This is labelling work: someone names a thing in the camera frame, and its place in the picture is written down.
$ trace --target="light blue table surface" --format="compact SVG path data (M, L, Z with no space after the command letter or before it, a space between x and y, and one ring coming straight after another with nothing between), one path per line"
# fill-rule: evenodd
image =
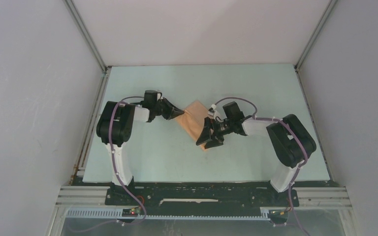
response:
M317 142L291 64L113 67L101 111L107 101L143 96L147 89L161 90L181 109L195 100L209 108L223 97L243 97L256 104L260 117L296 114ZM253 112L249 104L237 103L246 116ZM223 146L204 152L176 121L162 117L151 123L135 122L126 148L135 181L269 180L279 162L266 133L226 135ZM94 134L83 181L110 182L111 173L110 156ZM297 180L328 179L318 146Z

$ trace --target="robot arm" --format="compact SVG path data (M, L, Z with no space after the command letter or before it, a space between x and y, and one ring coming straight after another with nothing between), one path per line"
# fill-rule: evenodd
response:
M205 144L205 148L213 148L223 145L224 135L232 132L243 136L263 134L266 129L280 161L270 183L278 192L284 192L289 183L294 179L296 170L305 160L303 151L298 143L291 138L288 130L279 122L272 119L257 119L253 116L245 117L236 102L230 102L223 106L227 118L218 119L213 105L206 117L204 128L196 145ZM282 119L291 131L299 139L309 157L315 150L316 144L305 127L295 115L288 115Z
M108 101L103 109L102 115L96 126L96 135L101 138L106 145L109 156L114 152L112 182L121 185L117 176L125 185L132 181L132 173L126 156L126 143L131 137L132 125L134 121L151 122L156 116L163 116L165 119L173 119L184 112L173 106L161 92L147 90L144 100L139 103L127 104L120 102L114 114L112 122L111 138L114 151L109 143L109 126L111 116L117 102Z

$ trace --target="white wall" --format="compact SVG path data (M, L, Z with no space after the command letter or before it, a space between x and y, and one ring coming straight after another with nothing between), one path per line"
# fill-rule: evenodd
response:
M301 77L363 235L378 235L378 1L341 0Z
M62 0L0 0L0 235L44 235L101 71Z
M107 65L297 62L329 0L75 0Z

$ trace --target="folded cloth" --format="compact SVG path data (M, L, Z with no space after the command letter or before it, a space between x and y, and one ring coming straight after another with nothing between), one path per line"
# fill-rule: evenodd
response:
M175 121L192 137L198 140L202 133L205 117L208 116L208 109L198 100L192 102L184 109L185 113L175 118ZM206 151L205 144L199 145Z

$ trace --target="metal frame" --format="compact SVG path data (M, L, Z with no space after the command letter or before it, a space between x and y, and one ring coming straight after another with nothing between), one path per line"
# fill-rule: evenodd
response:
M76 178L81 178L84 174L87 158L89 155L89 147L93 138L93 130L99 115L101 103L106 90L107 81L111 72L111 68L108 68L101 55L99 54L95 43L93 42L73 0L64 0L68 10L70 11L74 21L76 22L80 32L82 33L85 41L92 50L96 60L104 71L104 76L100 82L99 90L93 104L93 112L87 125L87 130L82 142L82 149L77 157L74 171L69 184L72 184ZM304 99L307 103L311 119L313 121L314 129L317 133L318 141L320 140L319 134L314 124L314 119L309 108L308 100L303 90L303 85L300 78L300 68L305 61L310 49L314 45L321 30L323 29L328 17L331 15L338 0L331 0L322 15L317 27L315 28L309 42L307 43L302 55L300 56L295 69L297 72L298 81L300 83ZM330 165L327 162L328 171L330 173ZM105 218L105 219L118 219L121 216L122 209L131 208L134 206L106 206L105 198L108 186L63 186L60 189L59 197L57 199L55 208L53 210L51 221L47 230L47 236L60 236L62 234L64 221L66 218ZM309 187L295 187L297 196L299 199L298 210L310 210L310 209L331 209L338 210L343 229L346 236L359 235L355 231L355 216L352 210L351 202L348 197L348 193L345 187L321 187L320 185L311 183ZM274 206L262 206L260 210L262 216L258 217L179 217L179 216L159 216L148 215L147 219L226 219L226 220L269 220L267 213L270 210L282 209L283 207Z

